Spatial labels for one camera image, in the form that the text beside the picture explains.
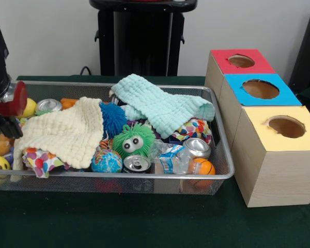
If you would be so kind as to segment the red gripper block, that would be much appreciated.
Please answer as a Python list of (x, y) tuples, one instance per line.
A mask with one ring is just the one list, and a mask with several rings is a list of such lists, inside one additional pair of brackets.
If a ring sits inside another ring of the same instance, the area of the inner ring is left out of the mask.
[(8, 138), (19, 139), (23, 136), (18, 120), (14, 116), (23, 114), (27, 104), (24, 82), (11, 83), (0, 98), (0, 130)]

